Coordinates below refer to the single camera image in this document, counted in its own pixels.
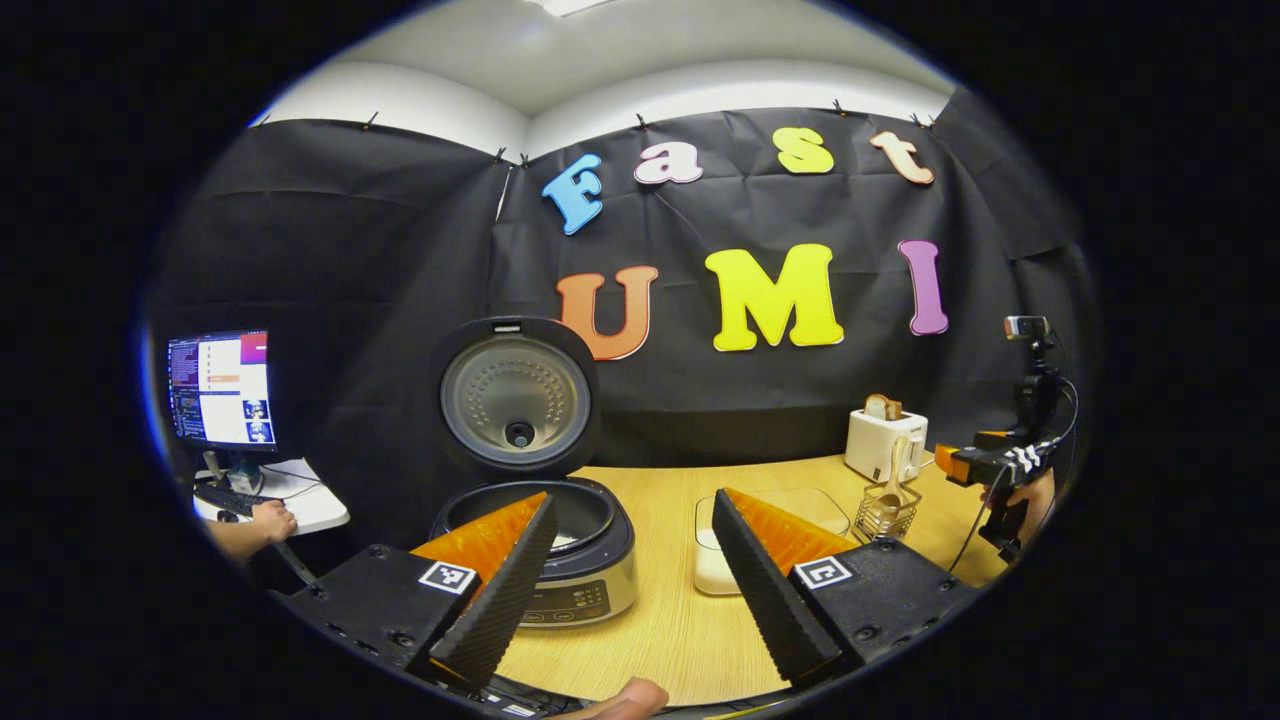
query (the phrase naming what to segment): white toaster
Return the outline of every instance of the white toaster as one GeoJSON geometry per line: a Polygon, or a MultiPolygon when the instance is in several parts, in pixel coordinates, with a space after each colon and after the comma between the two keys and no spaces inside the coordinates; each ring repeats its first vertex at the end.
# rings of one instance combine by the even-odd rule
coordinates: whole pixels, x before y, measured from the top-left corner
{"type": "Polygon", "coordinates": [[[928,428],[929,419],[923,415],[902,413],[899,420],[881,420],[861,410],[854,410],[849,414],[845,465],[877,483],[888,482],[893,443],[897,438],[905,437],[909,445],[901,479],[910,480],[920,474],[920,464],[924,461],[924,433],[928,428]]]}

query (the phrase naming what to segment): letter m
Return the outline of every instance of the letter m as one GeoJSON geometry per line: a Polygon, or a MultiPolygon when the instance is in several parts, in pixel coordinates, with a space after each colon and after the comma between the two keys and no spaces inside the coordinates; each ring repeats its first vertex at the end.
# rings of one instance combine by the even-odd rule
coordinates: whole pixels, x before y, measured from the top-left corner
{"type": "Polygon", "coordinates": [[[824,245],[796,245],[782,263],[778,282],[764,273],[746,250],[722,250],[707,256],[707,268],[719,278],[721,332],[713,345],[722,352],[751,350],[755,333],[746,327],[750,311],[769,345],[782,342],[791,310],[796,323],[791,342],[799,346],[836,345],[845,329],[836,323],[831,302],[827,265],[831,249],[824,245]]]}

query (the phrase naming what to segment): orange and black device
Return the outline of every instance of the orange and black device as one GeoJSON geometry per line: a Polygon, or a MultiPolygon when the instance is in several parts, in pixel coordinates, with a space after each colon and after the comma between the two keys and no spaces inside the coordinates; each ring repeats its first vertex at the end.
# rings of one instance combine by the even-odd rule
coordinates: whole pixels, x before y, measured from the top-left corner
{"type": "Polygon", "coordinates": [[[859,546],[732,488],[716,492],[712,529],[792,687],[897,652],[977,594],[895,539],[859,546]]]}
{"type": "Polygon", "coordinates": [[[1009,497],[1050,469],[1053,451],[1075,428],[1073,416],[1071,425],[1060,436],[1053,436],[1050,429],[1059,397],[1066,395],[1065,388],[1070,386],[1056,368],[1046,363],[1046,352],[1056,347],[1050,338],[1051,332],[1048,320],[1041,315],[1005,318],[1005,337],[1030,341],[1032,352],[1030,372],[1014,386],[1016,423],[1009,430],[974,433],[973,445],[968,447],[938,445],[934,448],[938,468],[948,480],[960,486],[977,483],[987,487],[991,515],[978,534],[996,546],[1006,562],[1012,562],[1021,552],[1018,533],[1029,505],[1020,502],[1009,507],[1009,497]]]}
{"type": "Polygon", "coordinates": [[[543,492],[412,552],[371,546],[297,593],[273,594],[371,660],[475,697],[516,634],[556,533],[543,492]]]}

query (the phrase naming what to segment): monitor screen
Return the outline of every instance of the monitor screen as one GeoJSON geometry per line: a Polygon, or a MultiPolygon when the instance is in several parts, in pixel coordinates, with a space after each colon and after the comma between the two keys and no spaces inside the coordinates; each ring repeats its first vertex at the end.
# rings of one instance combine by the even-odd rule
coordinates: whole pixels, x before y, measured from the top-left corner
{"type": "Polygon", "coordinates": [[[169,407],[179,438],[210,447],[274,451],[266,331],[169,341],[169,407]]]}

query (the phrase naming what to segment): black backdrop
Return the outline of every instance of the black backdrop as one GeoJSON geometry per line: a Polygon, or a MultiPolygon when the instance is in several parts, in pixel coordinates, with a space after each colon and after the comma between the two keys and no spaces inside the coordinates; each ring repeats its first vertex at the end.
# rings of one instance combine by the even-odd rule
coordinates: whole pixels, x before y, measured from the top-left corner
{"type": "Polygon", "coordinates": [[[599,273],[596,327],[623,323],[613,274],[652,265],[650,332],[635,354],[598,363],[604,433],[596,464],[627,466],[769,462],[842,452],[849,413],[882,392],[929,419],[928,443],[968,443],[1012,423],[1025,343],[1005,340],[1005,315],[1043,314],[1059,329],[1082,395],[1092,393],[1101,334],[1079,225],[1060,195],[989,111],[965,91],[933,129],[884,117],[812,109],[709,113],[586,140],[517,172],[494,228],[490,307],[559,316],[556,283],[599,273]],[[815,129],[835,156],[827,174],[794,176],[771,137],[815,129]],[[892,131],[933,170],[931,186],[902,178],[868,141],[892,131]],[[640,151],[684,141],[704,169],[691,183],[637,183],[640,151]],[[541,188],[584,154],[602,213],[572,236],[541,188]],[[927,240],[937,259],[950,327],[914,336],[911,278],[897,245],[927,240]],[[712,252],[746,249],[772,278],[799,243],[833,251],[828,273],[836,346],[719,352],[712,252]]]}
{"type": "Polygon", "coordinates": [[[558,318],[557,282],[600,273],[596,329],[609,334],[623,323],[613,274],[658,269],[646,342],[596,364],[595,464],[837,454],[849,411],[873,392],[929,418],[931,447],[960,445],[1012,423],[1027,348],[1005,340],[1005,315],[1050,316],[1073,354],[1050,359],[1088,409],[1096,363],[1083,359],[1097,356],[1100,328],[1078,234],[1055,190],[965,91],[928,129],[812,109],[709,113],[518,168],[401,129],[268,123],[241,135],[170,229],[156,288],[157,366],[164,338],[269,328],[282,456],[307,456],[351,509],[348,532],[360,542],[408,547],[448,496],[475,483],[445,461],[425,378],[435,342],[466,320],[558,318]],[[771,140],[781,127],[815,129],[835,169],[788,173],[771,140]],[[868,142],[883,131],[915,145],[932,184],[906,181],[868,142]],[[669,141],[698,149],[703,177],[636,182],[640,151],[669,141]],[[566,236],[541,188],[586,152],[603,159],[594,170],[603,211],[566,236]],[[915,301],[897,251],[906,240],[938,247],[950,322],[941,334],[909,329],[915,301]],[[704,259],[746,249],[776,278],[788,250],[806,242],[833,251],[845,340],[717,351],[719,284],[704,259]]]}
{"type": "Polygon", "coordinates": [[[470,486],[448,482],[439,428],[407,415],[408,391],[434,341],[484,310],[506,179],[483,152],[392,128],[242,133],[160,249],[157,368],[165,338],[268,328],[282,459],[307,457],[358,542],[424,542],[470,486]]]}

